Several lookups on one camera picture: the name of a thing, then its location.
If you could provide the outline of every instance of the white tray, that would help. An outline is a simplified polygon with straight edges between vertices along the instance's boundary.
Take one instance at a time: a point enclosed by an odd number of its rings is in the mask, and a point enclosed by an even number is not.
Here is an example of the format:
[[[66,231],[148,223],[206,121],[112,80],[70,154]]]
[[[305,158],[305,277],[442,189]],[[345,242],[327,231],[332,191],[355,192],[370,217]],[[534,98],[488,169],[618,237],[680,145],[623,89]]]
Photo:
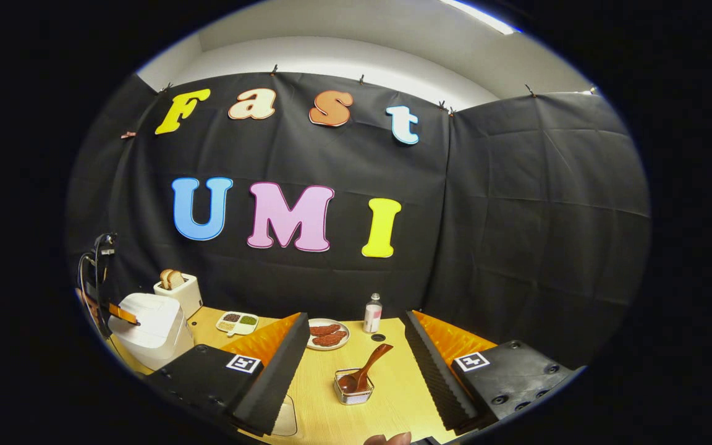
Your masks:
[[[231,313],[234,313],[235,315],[240,315],[240,318],[238,318],[238,321],[224,321],[225,316],[231,315]],[[240,319],[243,318],[244,316],[251,316],[252,318],[257,320],[257,322],[255,324],[240,323]],[[224,323],[234,324],[234,326],[232,327],[232,329],[226,330],[222,327],[222,325]],[[235,334],[249,335],[250,333],[255,332],[255,329],[257,329],[257,324],[259,324],[259,323],[260,323],[260,317],[254,315],[254,313],[235,312],[234,310],[230,310],[229,312],[223,313],[223,315],[221,315],[218,318],[218,321],[216,321],[216,329],[218,329],[222,332],[226,332],[227,336],[233,336]]]

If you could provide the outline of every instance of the letter u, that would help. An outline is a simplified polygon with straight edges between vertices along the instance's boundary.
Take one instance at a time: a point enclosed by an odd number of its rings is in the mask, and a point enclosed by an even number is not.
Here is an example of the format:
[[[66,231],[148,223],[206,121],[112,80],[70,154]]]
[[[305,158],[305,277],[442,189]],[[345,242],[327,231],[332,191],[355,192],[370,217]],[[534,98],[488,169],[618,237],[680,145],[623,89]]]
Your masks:
[[[224,213],[227,190],[232,180],[227,177],[212,177],[205,183],[210,189],[210,218],[205,224],[194,221],[194,191],[200,181],[193,177],[181,177],[172,181],[175,191],[175,227],[182,236],[193,240],[214,239],[224,230]]]

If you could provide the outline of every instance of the bottle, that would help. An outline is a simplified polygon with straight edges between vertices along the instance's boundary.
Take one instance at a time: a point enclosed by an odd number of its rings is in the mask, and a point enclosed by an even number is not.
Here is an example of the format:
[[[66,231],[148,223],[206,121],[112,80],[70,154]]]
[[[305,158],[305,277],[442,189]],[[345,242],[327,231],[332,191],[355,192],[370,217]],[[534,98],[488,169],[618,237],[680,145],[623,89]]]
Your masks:
[[[370,302],[367,303],[367,309],[364,311],[364,332],[376,333],[378,332],[378,325],[381,323],[383,306],[378,301],[381,299],[380,295],[373,294],[370,298]]]

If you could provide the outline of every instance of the spoon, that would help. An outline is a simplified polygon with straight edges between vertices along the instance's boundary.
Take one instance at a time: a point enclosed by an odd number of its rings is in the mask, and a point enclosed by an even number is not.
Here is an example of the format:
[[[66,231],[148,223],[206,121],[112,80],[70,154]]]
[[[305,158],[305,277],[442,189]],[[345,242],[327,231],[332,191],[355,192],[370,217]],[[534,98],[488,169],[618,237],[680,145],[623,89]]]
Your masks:
[[[389,352],[389,350],[393,347],[394,346],[385,343],[376,347],[375,351],[373,351],[373,355],[370,355],[370,359],[367,360],[367,364],[365,364],[362,369],[353,372],[353,374],[344,375],[339,378],[337,381],[339,389],[341,389],[345,394],[366,391],[367,371],[370,369],[370,366],[373,366],[373,363],[375,363],[376,360],[381,358],[381,356],[385,353]]]

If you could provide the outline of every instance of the finger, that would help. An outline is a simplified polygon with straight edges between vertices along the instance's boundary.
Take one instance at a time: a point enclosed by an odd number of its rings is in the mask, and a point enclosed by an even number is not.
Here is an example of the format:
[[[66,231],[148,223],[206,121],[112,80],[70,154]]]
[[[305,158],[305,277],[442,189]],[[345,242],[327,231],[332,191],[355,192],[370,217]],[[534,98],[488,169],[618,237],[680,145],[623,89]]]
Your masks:
[[[364,445],[386,445],[386,436],[378,434],[364,441]]]
[[[386,445],[410,445],[410,431],[392,437]]]

